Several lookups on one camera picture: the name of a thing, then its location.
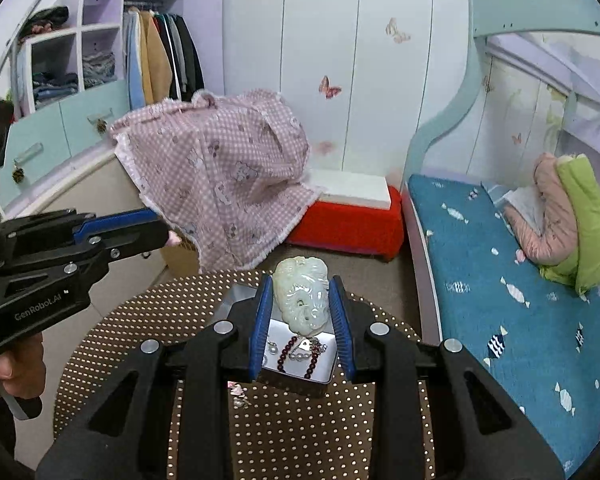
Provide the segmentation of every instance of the blue bed sheet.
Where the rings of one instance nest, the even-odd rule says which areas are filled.
[[[443,338],[483,363],[550,444],[566,475],[600,439],[600,297],[542,279],[487,192],[408,183],[436,283]]]

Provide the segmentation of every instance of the silver screw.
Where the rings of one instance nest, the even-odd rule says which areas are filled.
[[[218,321],[214,325],[214,330],[219,334],[228,334],[231,330],[234,329],[234,324],[231,321]]]
[[[453,354],[457,354],[462,350],[462,343],[458,339],[447,339],[445,341],[445,348]]]
[[[155,339],[147,339],[140,345],[140,349],[145,354],[152,354],[157,351],[158,348],[160,348],[160,343],[158,343]]]
[[[389,326],[384,323],[373,323],[369,330],[375,335],[387,335],[389,333]]]

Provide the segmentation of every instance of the gingham fabric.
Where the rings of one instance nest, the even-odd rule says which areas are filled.
[[[298,182],[309,145],[274,92],[165,99],[109,133],[144,203],[195,243],[201,272],[252,269],[319,196]]]

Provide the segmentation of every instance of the brown polka dot tablecloth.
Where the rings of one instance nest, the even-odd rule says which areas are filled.
[[[257,287],[263,272],[218,272],[180,278],[125,302],[95,326],[64,368],[56,396],[54,436],[80,405],[124,360],[126,352],[149,338],[172,344],[208,323],[222,295],[234,284]],[[411,327],[369,303],[376,318],[419,341]],[[353,385],[338,364],[322,398],[298,396],[261,383],[242,384],[246,402],[230,397],[234,475],[239,480],[363,480],[368,476],[374,420],[373,384]],[[420,388],[426,478],[435,476],[433,436],[426,385]],[[168,478],[176,477],[178,416],[176,393],[168,456]]]

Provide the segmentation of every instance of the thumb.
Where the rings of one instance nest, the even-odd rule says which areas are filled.
[[[0,380],[11,379],[13,375],[14,356],[11,351],[0,354]]]

